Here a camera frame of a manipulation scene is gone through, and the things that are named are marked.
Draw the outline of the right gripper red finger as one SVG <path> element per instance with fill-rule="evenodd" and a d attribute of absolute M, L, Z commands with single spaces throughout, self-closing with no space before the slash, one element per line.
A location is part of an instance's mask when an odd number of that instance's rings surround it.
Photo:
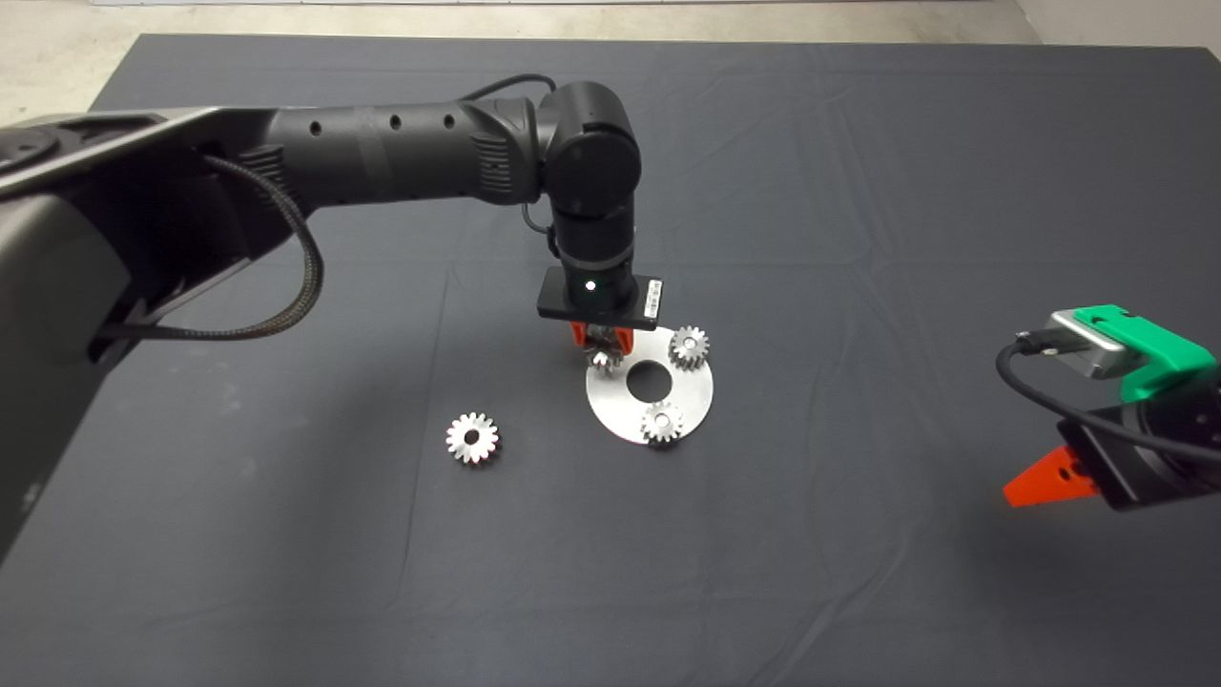
<path fill-rule="evenodd" d="M 1011 508 L 1024 508 L 1103 495 L 1103 491 L 1072 448 L 1056 447 L 1010 480 L 1002 495 Z"/>

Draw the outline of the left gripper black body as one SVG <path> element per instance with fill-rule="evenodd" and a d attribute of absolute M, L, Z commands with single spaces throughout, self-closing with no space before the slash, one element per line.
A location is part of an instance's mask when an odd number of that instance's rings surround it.
<path fill-rule="evenodd" d="M 663 292 L 663 279 L 645 275 L 579 271 L 571 279 L 567 270 L 552 266 L 538 290 L 537 312 L 557 321 L 653 331 L 659 323 Z"/>

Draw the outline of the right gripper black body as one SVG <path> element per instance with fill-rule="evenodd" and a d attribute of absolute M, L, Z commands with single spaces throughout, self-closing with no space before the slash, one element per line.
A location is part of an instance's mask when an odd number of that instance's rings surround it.
<path fill-rule="evenodd" d="M 1138 433 L 1219 449 L 1217 410 L 1096 410 L 1095 414 Z M 1217 464 L 1198 464 L 1131 445 L 1071 419 L 1061 419 L 1057 430 L 1066 445 L 1081 456 L 1085 472 L 1095 480 L 1107 505 L 1116 511 L 1219 492 Z"/>

